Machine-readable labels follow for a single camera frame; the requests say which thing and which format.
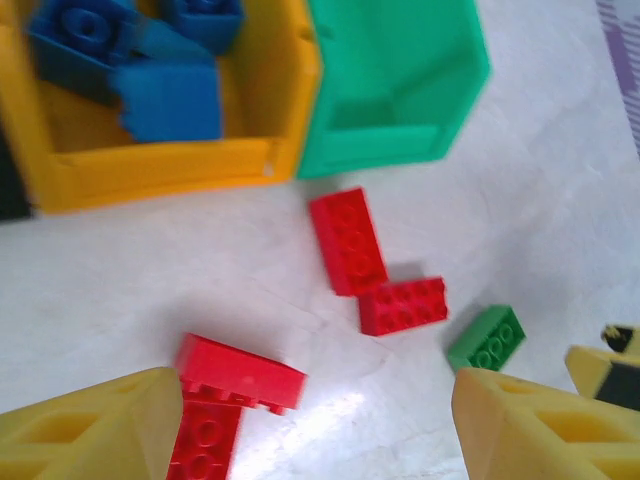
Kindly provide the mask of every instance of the green toy block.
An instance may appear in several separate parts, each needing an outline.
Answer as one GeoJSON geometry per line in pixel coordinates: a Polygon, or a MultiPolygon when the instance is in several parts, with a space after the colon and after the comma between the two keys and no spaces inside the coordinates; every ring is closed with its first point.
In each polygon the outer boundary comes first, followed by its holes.
{"type": "Polygon", "coordinates": [[[482,312],[449,348],[455,372],[464,367],[499,371],[526,338],[509,305],[492,305],[482,312]]]}
{"type": "Polygon", "coordinates": [[[489,76],[474,0],[308,0],[324,63],[298,178],[444,157],[489,76]]]}

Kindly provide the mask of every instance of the red lego brick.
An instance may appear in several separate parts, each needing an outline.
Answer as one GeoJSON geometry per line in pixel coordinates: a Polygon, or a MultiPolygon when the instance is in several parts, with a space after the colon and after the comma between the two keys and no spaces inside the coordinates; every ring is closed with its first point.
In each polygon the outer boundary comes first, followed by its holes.
{"type": "Polygon", "coordinates": [[[224,480],[233,458],[242,407],[184,394],[184,412],[168,480],[224,480]]]}
{"type": "Polygon", "coordinates": [[[183,391],[209,402],[255,408],[277,415],[296,408],[307,376],[282,363],[189,333],[175,362],[183,391]]]}
{"type": "Polygon", "coordinates": [[[389,280],[362,188],[309,204],[331,287],[352,297],[389,280]]]}
{"type": "Polygon", "coordinates": [[[446,320],[442,278],[384,285],[358,298],[360,331],[380,337],[446,320]]]}

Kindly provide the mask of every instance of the white surface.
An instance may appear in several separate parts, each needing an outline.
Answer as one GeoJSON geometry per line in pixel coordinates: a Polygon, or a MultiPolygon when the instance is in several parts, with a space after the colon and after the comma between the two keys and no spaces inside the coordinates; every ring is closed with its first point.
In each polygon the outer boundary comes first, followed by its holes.
{"type": "MultiPolygon", "coordinates": [[[[479,0],[494,76],[447,161],[349,175],[387,262],[442,274],[452,319],[357,329],[325,280],[309,185],[194,194],[0,227],[0,410],[169,364],[185,330],[309,374],[245,417],[234,479],[464,479],[444,348],[514,305],[507,373],[571,388],[571,343],[640,311],[640,169],[590,0],[479,0]]],[[[329,185],[313,188],[331,188],[329,185]]]]}

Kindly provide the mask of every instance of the storage bin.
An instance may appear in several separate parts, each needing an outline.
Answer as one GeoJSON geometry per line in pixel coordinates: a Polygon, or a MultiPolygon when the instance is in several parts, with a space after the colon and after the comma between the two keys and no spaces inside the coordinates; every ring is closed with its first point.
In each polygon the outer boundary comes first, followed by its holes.
{"type": "Polygon", "coordinates": [[[309,0],[324,63],[298,177],[442,158],[489,75],[473,0],[309,0]]]}
{"type": "MultiPolygon", "coordinates": [[[[155,195],[283,182],[296,171],[321,71],[304,0],[244,0],[218,58],[224,138],[135,144],[110,108],[37,80],[24,26],[34,0],[0,0],[0,115],[45,212],[155,195]]],[[[139,1],[157,16],[155,1],[139,1]]]]}

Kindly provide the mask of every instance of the blue toy block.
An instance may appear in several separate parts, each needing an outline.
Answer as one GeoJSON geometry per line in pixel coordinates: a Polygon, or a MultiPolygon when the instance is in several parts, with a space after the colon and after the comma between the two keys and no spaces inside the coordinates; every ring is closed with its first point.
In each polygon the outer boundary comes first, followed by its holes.
{"type": "Polygon", "coordinates": [[[122,126],[139,142],[214,140],[222,136],[218,71],[211,63],[142,61],[112,78],[125,110],[122,126]]]}
{"type": "Polygon", "coordinates": [[[112,104],[108,77],[127,61],[137,21],[123,0],[46,1],[27,28],[39,76],[112,104]]]}
{"type": "Polygon", "coordinates": [[[133,50],[153,60],[213,62],[209,50],[183,37],[171,25],[145,18],[133,50]]]}
{"type": "Polygon", "coordinates": [[[240,0],[159,0],[163,18],[214,55],[229,51],[244,21],[240,0]]]}

